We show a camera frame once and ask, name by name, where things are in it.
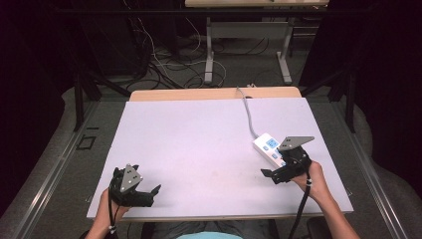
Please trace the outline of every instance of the teal shirt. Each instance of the teal shirt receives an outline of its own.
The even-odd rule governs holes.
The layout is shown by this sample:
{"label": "teal shirt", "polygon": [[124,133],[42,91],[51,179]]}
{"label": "teal shirt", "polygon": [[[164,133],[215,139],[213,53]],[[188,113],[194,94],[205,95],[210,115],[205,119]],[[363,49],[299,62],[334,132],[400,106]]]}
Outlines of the teal shirt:
{"label": "teal shirt", "polygon": [[177,239],[242,239],[241,237],[220,233],[220,232],[200,232],[177,237]]}

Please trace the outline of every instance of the power cord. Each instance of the power cord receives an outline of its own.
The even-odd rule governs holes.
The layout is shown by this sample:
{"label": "power cord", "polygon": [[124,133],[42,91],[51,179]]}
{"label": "power cord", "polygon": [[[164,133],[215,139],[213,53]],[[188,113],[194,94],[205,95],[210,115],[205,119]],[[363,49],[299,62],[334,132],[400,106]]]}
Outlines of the power cord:
{"label": "power cord", "polygon": [[120,208],[120,206],[117,208],[117,210],[115,211],[115,214],[113,216],[112,215],[110,190],[111,190],[111,186],[112,186],[112,183],[114,182],[114,180],[115,180],[115,177],[112,178],[112,180],[109,183],[109,187],[108,187],[108,216],[109,216],[109,223],[110,223],[110,227],[108,228],[108,230],[109,230],[110,234],[114,234],[114,232],[117,230],[117,227],[115,226],[115,217],[117,216],[117,212]]}
{"label": "power cord", "polygon": [[307,203],[308,197],[310,196],[311,187],[313,185],[313,180],[311,179],[310,171],[299,160],[293,157],[292,157],[292,160],[300,164],[301,167],[304,169],[305,173],[307,174],[307,187],[305,188],[304,196],[302,197],[301,204],[299,205],[298,213],[296,215],[296,220],[292,226],[289,239],[293,239],[293,236],[295,235],[295,232],[298,229],[299,223],[301,222],[302,213],[304,212],[305,204]]}
{"label": "power cord", "polygon": [[248,114],[248,122],[249,122],[249,131],[251,132],[252,136],[255,138],[258,138],[259,136],[255,133],[254,128],[252,127],[252,119],[251,119],[251,113],[249,112],[249,106],[248,102],[246,101],[246,96],[243,93],[242,89],[237,87],[237,89],[243,96],[243,104],[245,105],[246,113]]}
{"label": "power cord", "polygon": [[[258,138],[259,136],[255,133],[255,131],[254,131],[253,127],[252,127],[251,114],[249,112],[249,107],[248,107],[248,103],[246,101],[246,96],[245,96],[245,94],[243,93],[243,91],[239,87],[237,87],[237,90],[243,96],[243,103],[245,105],[246,113],[248,114],[249,130],[251,131],[252,136],[254,136],[255,138]],[[294,223],[294,225],[292,227],[292,230],[290,232],[289,239],[293,239],[293,236],[295,235],[295,232],[298,229],[299,223],[301,222],[302,213],[304,212],[305,204],[307,203],[308,197],[310,196],[311,186],[313,185],[313,180],[311,179],[311,175],[310,175],[309,169],[306,166],[304,166],[296,158],[293,158],[292,157],[292,160],[295,163],[298,163],[304,169],[305,174],[307,175],[307,187],[305,189],[304,196],[302,197],[301,204],[299,205],[299,209],[298,209],[298,213],[297,213],[297,216],[296,216],[296,220],[295,220],[295,223]]]}

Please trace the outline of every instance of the gray mat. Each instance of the gray mat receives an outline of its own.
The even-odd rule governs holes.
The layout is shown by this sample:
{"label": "gray mat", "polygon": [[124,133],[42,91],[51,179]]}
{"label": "gray mat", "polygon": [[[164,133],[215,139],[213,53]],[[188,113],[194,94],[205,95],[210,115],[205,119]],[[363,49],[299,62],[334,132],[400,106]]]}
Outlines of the gray mat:
{"label": "gray mat", "polygon": [[[78,238],[90,228],[92,221],[86,219],[90,204],[86,199],[96,190],[123,106],[122,102],[99,103],[93,118],[84,128],[85,139],[79,145],[80,149],[75,150],[63,178],[34,228],[32,238]],[[347,218],[362,238],[391,238],[358,168],[354,149],[330,103],[311,103],[311,107],[341,180],[353,193],[350,200],[355,211],[347,214]],[[90,146],[93,137],[92,148],[82,149]],[[306,220],[302,220],[296,234],[298,237],[307,234],[304,226]],[[278,220],[277,223],[281,238],[287,238],[293,219]],[[118,226],[120,238],[126,238],[128,225],[121,223]],[[129,238],[139,238],[140,229],[140,223],[133,223]]]}

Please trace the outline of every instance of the black curtain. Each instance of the black curtain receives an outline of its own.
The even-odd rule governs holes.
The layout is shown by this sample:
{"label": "black curtain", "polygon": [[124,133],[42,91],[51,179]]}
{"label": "black curtain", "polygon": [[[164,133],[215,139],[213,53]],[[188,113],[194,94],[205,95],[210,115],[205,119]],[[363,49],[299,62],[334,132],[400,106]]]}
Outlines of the black curtain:
{"label": "black curtain", "polygon": [[[375,162],[407,180],[422,196],[421,3],[378,2],[382,21],[371,29],[369,44],[357,55],[356,104],[372,130]],[[364,9],[372,3],[331,0],[328,9]],[[312,86],[347,63],[372,17],[323,19],[301,85]]]}
{"label": "black curtain", "polygon": [[1,205],[9,206],[55,132],[72,75],[37,1],[0,4]]}

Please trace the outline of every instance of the table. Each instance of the table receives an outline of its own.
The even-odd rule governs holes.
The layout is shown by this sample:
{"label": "table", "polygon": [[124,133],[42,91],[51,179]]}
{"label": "table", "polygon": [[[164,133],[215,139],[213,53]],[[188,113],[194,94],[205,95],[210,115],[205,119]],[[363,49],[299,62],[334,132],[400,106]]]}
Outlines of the table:
{"label": "table", "polygon": [[[312,135],[304,149],[326,172],[343,212],[353,208],[306,99],[296,88],[246,88],[257,132]],[[138,191],[161,190],[151,208],[132,208],[123,220],[263,219],[294,216],[303,192],[274,184],[271,165],[253,149],[242,94],[236,89],[139,91],[126,103],[87,217],[94,218],[115,167],[138,164]],[[278,123],[268,124],[268,119]],[[311,199],[304,214],[320,215]]]}
{"label": "table", "polygon": [[[187,7],[194,8],[227,8],[227,7],[303,7],[323,6],[328,0],[186,0]],[[295,19],[287,22],[211,22],[207,17],[207,61],[205,66],[205,84],[212,82],[214,52],[213,38],[268,38],[284,39],[282,51],[277,58],[285,84],[290,85],[292,78],[286,63],[286,54],[292,38]]]}

